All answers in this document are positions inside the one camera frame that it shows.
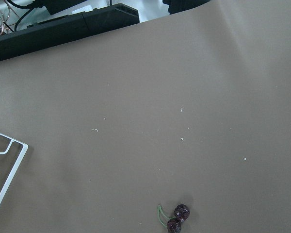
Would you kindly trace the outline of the dark red cherry pair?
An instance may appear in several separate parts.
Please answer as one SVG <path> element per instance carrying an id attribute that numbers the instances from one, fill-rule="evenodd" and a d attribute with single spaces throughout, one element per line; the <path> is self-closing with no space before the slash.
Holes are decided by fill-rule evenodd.
<path id="1" fill-rule="evenodd" d="M 168 233 L 180 233 L 182 230 L 182 224 L 189 218 L 190 213 L 189 207 L 185 204 L 179 204 L 176 206 L 173 216 L 167 216 L 163 211 L 162 206 L 157 206 L 158 221 L 167 229 Z"/>

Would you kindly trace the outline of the black power strip bar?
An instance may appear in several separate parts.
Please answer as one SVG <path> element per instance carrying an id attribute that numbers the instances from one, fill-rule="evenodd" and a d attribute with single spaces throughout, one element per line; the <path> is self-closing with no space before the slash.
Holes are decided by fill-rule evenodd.
<path id="1" fill-rule="evenodd" d="M 0 61 L 139 22 L 138 11 L 122 3 L 38 22 L 0 35 Z"/>

